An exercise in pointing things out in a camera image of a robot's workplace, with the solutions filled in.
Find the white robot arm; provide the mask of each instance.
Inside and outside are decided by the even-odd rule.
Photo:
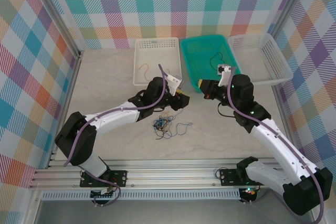
[[[176,90],[181,80],[166,74],[165,82],[165,90],[163,90],[163,79],[155,77],[150,81],[146,90],[138,92],[127,102],[112,110],[88,115],[73,113],[56,136],[56,145],[72,165],[81,167],[96,178],[113,182],[114,177],[109,167],[92,151],[96,137],[122,125],[138,122],[152,115],[155,109],[170,106],[177,111],[186,107],[190,98]],[[105,185],[95,181],[91,187]]]
[[[272,169],[257,158],[249,157],[237,164],[236,173],[240,182],[259,182],[271,188],[283,196],[293,212],[303,215],[320,203],[319,188],[311,171],[321,188],[323,199],[328,199],[332,184],[331,172],[327,168],[318,169],[281,133],[271,115],[254,101],[254,86],[250,78],[244,74],[231,75],[227,65],[218,65],[218,73],[222,76],[220,81],[198,82],[204,98],[219,100],[221,105],[233,108],[236,122],[259,139],[283,169]]]

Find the gray floor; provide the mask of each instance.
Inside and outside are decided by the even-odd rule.
[[[119,200],[105,208],[89,201],[43,201],[35,224],[297,224],[272,196],[255,205],[238,200]]]
[[[86,50],[80,66],[69,112],[83,114],[105,111],[119,106],[139,90],[133,80],[134,49]],[[183,57],[181,57],[182,90],[190,84]],[[224,118],[217,113],[216,101],[203,99],[192,86],[184,90],[191,96],[189,105],[176,117],[171,126],[192,122],[185,135],[169,140],[156,140],[153,120],[156,113],[138,123],[124,125],[95,141],[94,152],[102,159],[209,159],[272,157],[267,148],[240,127],[235,119]],[[271,86],[255,86],[255,99],[272,115],[284,132],[279,110]],[[169,108],[169,115],[176,115]],[[233,114],[230,108],[222,107],[221,112]],[[179,132],[185,128],[179,126]],[[61,151],[57,160],[66,160]]]

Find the plaid fabric backdrop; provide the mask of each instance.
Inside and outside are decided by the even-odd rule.
[[[0,0],[0,223],[19,223],[55,137],[75,57],[40,0]]]
[[[78,26],[88,48],[134,47],[137,38],[209,34],[227,37],[261,32],[275,3],[275,0],[65,0],[72,14],[69,18],[59,0],[54,1],[74,39],[78,41],[73,29]]]
[[[294,141],[333,173],[336,208],[336,0],[299,0],[277,43],[294,73],[279,86]]]
[[[271,23],[271,25],[270,25],[269,28],[268,28],[268,31],[267,31],[268,33],[271,33],[271,32],[272,32],[272,30],[273,30],[273,28],[274,28],[274,25],[278,22],[278,20],[279,20],[281,14],[282,14],[282,12],[284,11],[284,7],[285,7],[285,5],[287,4],[287,1],[288,1],[288,0],[282,0],[282,1],[281,1],[281,4],[279,5],[279,8],[277,9],[276,14],[275,14],[274,17],[273,17],[272,23]]]

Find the white plastic basket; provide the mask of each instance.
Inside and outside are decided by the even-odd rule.
[[[241,73],[253,84],[276,85],[293,78],[293,73],[271,34],[243,34],[228,38]]]
[[[178,43],[178,38],[137,39],[135,41],[133,84],[147,86],[154,77],[161,77],[158,64],[161,64],[166,73],[182,77]]]

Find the blue wire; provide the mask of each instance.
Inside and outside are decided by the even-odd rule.
[[[163,133],[163,135],[159,135],[158,134],[158,130],[157,130],[157,127],[161,127],[161,128],[164,128],[164,127],[167,127],[168,125],[172,125],[172,121],[176,119],[176,116],[181,114],[183,111],[183,109],[176,115],[171,115],[171,116],[168,116],[168,117],[165,117],[165,118],[161,118],[159,120],[154,120],[153,121],[153,126],[154,126],[154,132],[156,133],[157,136],[159,136],[160,138],[164,138],[164,139],[170,139],[176,135],[178,135],[179,131],[177,129],[178,125],[181,124],[181,125],[186,125],[186,128],[185,128],[185,132],[183,134],[179,134],[180,136],[184,135],[185,133],[187,133],[187,129],[188,129],[188,126],[191,126],[193,125],[193,123],[178,123],[176,125],[176,133],[173,135],[173,133],[171,132],[170,129],[168,129],[167,132],[164,132],[164,131],[161,131]]]

